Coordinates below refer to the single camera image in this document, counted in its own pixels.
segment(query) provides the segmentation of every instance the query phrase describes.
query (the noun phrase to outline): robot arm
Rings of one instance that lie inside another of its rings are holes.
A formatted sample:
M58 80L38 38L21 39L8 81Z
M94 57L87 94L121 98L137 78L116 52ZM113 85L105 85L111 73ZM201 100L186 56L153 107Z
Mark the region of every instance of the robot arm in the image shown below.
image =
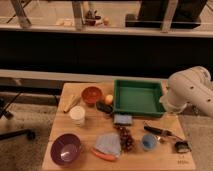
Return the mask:
M204 67L193 67L169 77L169 90L160 98L168 112L182 112L187 102L213 117L213 91L209 88L211 75Z

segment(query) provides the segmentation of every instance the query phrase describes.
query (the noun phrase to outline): small bowl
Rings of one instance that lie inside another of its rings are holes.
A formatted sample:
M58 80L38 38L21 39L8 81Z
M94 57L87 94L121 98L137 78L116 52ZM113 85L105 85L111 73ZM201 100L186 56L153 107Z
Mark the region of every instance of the small bowl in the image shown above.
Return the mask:
M74 134L64 134L54 141L51 158L59 166L68 166L78 158L80 151L80 139Z
M102 98L102 91L98 87L87 87L81 93L83 101L89 105L94 106L95 103Z
M150 151L156 147L157 141L155 135L145 134L141 139L141 145L145 151Z

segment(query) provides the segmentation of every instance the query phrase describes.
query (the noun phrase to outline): orange bowl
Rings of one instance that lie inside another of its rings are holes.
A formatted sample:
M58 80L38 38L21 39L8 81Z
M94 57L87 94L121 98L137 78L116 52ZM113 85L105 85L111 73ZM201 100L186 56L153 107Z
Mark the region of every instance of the orange bowl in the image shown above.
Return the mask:
M87 87L81 93L83 101L89 105L93 106L95 103L102 99L102 91L98 87Z

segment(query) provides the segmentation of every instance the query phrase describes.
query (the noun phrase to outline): wooden cutting board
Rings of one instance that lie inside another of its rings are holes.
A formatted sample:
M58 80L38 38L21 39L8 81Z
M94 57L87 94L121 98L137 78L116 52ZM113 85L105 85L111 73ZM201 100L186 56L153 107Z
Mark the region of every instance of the wooden cutting board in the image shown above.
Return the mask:
M128 127L135 140L135 148L132 152L122 153L116 162L108 162L94 156L90 149L95 144L96 138L100 134L116 132L113 128L111 118L94 107L88 107L82 100L80 105L86 110L86 122L84 127L74 125L68 114L63 113L63 108L67 103L70 94L81 95L84 88L88 86L99 87L103 94L113 94L113 83L66 83L63 88L59 107L53 122L52 131L49 137L42 169L44 171L53 170L84 170L84 171L192 171L195 164L191 153L177 154L172 148L172 144L158 143L157 147L149 152L144 151L140 146L140 139L145 133L143 121L148 124L169 129L177 136L185 138L183 130L175 114L166 113L160 119L134 118L133 125ZM62 168L53 163L50 156L50 149L53 141L62 134L76 134L82 144L83 149L80 157L69 167Z

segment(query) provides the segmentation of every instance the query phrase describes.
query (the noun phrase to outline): white cup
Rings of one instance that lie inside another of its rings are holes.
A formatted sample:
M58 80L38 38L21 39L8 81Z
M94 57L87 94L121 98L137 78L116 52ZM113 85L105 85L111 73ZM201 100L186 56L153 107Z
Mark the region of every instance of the white cup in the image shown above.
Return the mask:
M82 106L75 106L73 107L69 115L74 124L78 126L83 126L85 123L85 109Z

